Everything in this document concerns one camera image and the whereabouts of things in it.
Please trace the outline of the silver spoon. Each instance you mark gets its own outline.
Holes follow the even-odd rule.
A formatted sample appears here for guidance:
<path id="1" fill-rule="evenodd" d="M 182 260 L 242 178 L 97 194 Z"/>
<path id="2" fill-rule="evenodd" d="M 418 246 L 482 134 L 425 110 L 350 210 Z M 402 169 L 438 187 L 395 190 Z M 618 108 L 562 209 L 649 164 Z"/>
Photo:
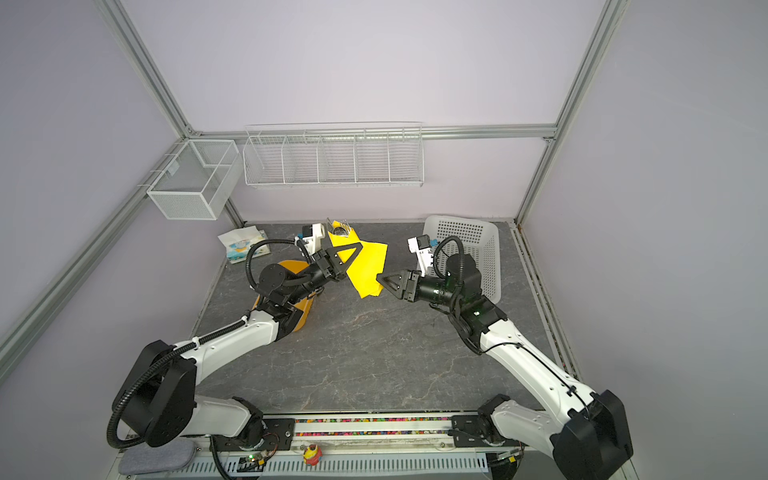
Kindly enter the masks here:
<path id="1" fill-rule="evenodd" d="M 352 232 L 352 227 L 348 223 L 330 218 L 327 219 L 327 229 L 329 233 L 343 237 L 348 237 Z"/>

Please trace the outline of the yellow paper napkin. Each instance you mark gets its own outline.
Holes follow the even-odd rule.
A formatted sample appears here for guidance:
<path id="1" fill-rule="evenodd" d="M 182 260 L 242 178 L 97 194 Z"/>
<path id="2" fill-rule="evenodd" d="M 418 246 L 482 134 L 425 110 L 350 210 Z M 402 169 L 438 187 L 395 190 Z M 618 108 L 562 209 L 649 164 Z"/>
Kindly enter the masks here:
<path id="1" fill-rule="evenodd" d="M 361 298 L 378 297 L 383 291 L 383 286 L 376 276 L 384 271 L 388 245 L 361 240 L 354 228 L 348 237 L 336 236 L 329 232 L 328 234 L 333 246 L 362 243 L 363 250 L 348 268 L 347 275 Z"/>

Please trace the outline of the white perforated plastic basket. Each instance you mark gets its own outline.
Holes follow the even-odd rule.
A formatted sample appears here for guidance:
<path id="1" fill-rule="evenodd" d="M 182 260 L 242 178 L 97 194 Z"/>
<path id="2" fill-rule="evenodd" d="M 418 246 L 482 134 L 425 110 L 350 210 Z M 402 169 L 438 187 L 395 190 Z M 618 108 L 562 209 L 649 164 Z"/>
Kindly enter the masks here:
<path id="1" fill-rule="evenodd" d="M 490 222 L 446 215 L 432 215 L 425 220 L 423 233 L 432 240 L 449 236 L 461 239 L 481 273 L 482 292 L 492 302 L 501 299 L 501 261 L 498 227 Z"/>

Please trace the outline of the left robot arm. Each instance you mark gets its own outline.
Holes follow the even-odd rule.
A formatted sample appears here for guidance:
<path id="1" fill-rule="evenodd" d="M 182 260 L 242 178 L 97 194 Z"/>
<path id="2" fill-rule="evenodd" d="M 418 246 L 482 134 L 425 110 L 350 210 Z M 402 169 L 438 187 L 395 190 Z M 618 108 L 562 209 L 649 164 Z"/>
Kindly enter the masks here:
<path id="1" fill-rule="evenodd" d="M 144 347 L 111 407 L 106 441 L 114 449 L 140 444 L 163 446 L 178 437 L 223 437 L 242 450 L 262 446 L 267 435 L 263 412 L 240 398 L 197 394 L 212 373 L 257 348 L 294 332 L 311 300 L 330 282 L 346 278 L 363 250 L 359 242 L 308 254 L 297 272 L 280 263 L 255 275 L 247 259 L 246 277 L 258 298 L 237 321 L 180 343 L 162 340 Z"/>

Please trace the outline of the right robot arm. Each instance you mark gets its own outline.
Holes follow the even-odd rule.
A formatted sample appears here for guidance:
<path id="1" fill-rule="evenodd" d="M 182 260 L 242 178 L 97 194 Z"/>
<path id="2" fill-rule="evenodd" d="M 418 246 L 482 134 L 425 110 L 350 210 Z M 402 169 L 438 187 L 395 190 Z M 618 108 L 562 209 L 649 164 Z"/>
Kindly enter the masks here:
<path id="1" fill-rule="evenodd" d="M 497 396 L 483 417 L 499 440 L 517 440 L 552 458 L 567 479 L 608 479 L 633 454 L 626 409 L 611 391 L 596 392 L 566 373 L 528 341 L 484 295 L 469 255 L 452 255 L 443 273 L 380 273 L 378 282 L 399 300 L 443 308 L 462 342 L 488 355 L 538 401 L 538 411 Z"/>

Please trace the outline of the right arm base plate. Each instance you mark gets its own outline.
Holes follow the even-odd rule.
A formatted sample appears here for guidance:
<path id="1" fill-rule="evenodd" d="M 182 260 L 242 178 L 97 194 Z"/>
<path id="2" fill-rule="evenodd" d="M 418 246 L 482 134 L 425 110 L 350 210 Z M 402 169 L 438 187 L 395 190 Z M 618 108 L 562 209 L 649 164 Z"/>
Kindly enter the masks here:
<path id="1" fill-rule="evenodd" d="M 526 447 L 516 439 L 503 437 L 488 417 L 478 414 L 452 416 L 449 435 L 459 448 Z"/>

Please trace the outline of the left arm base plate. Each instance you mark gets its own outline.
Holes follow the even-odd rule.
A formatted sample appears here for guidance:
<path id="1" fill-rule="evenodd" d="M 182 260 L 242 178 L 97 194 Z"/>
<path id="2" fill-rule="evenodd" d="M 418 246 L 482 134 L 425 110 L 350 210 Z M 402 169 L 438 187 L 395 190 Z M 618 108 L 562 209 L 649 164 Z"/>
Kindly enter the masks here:
<path id="1" fill-rule="evenodd" d="M 212 442 L 221 452 L 287 451 L 291 448 L 295 426 L 294 418 L 266 418 L 260 425 L 247 425 L 236 437 L 214 435 Z"/>

